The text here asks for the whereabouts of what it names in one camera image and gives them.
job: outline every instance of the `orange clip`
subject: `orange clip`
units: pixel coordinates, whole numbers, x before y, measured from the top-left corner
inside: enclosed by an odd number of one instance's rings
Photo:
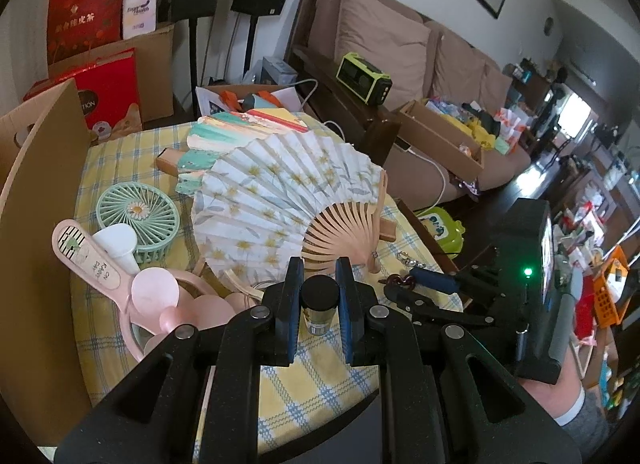
[[[284,105],[280,103],[280,100],[266,90],[258,91],[258,96],[260,96],[260,98],[262,99],[266,99],[269,103],[273,103],[278,108],[284,108]]]
[[[222,102],[231,110],[242,112],[242,107],[238,102],[238,96],[236,96],[236,93],[231,92],[230,90],[223,90],[220,93],[220,100],[222,100]]]

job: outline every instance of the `paper fan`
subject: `paper fan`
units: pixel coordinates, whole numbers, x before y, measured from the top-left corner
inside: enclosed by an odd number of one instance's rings
[[[194,196],[193,230],[210,268],[250,285],[281,281],[290,257],[331,273],[338,257],[375,272],[386,172],[346,143],[273,134],[220,157]]]

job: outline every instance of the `sofa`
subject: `sofa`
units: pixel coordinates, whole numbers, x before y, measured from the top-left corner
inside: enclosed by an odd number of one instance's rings
[[[385,106],[365,105],[335,79],[339,60],[348,51],[391,74],[393,87]],[[336,123],[346,141],[383,166],[389,194],[412,209],[430,206],[438,197],[439,202],[457,199],[465,192],[449,181],[443,192],[446,168],[424,161],[428,153],[417,152],[418,157],[398,146],[398,108],[412,99],[441,96],[458,104],[477,101],[494,114],[511,85],[491,58],[396,0],[301,0],[285,59],[300,73],[299,79],[318,80],[309,103],[319,119]],[[508,155],[485,151],[479,189],[509,183],[529,165],[519,146]]]

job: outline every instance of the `wooden fan ribs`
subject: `wooden fan ribs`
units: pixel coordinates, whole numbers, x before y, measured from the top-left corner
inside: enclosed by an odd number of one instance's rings
[[[363,202],[334,203],[322,210],[305,233],[302,256],[305,269],[332,272],[337,258],[347,256],[353,264],[367,264],[374,272],[380,235],[380,216],[386,195],[386,172],[380,173],[378,201],[373,207]]]

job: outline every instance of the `person's arm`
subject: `person's arm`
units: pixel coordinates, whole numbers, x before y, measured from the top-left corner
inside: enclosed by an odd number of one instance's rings
[[[521,386],[571,436],[588,459],[609,436],[609,423],[593,394],[582,387],[571,348],[567,348],[556,384],[519,380]]]
[[[582,393],[582,383],[575,365],[574,355],[569,347],[567,347],[564,362],[562,362],[558,383],[548,384],[531,380],[518,381],[553,418],[561,417],[569,412]]]

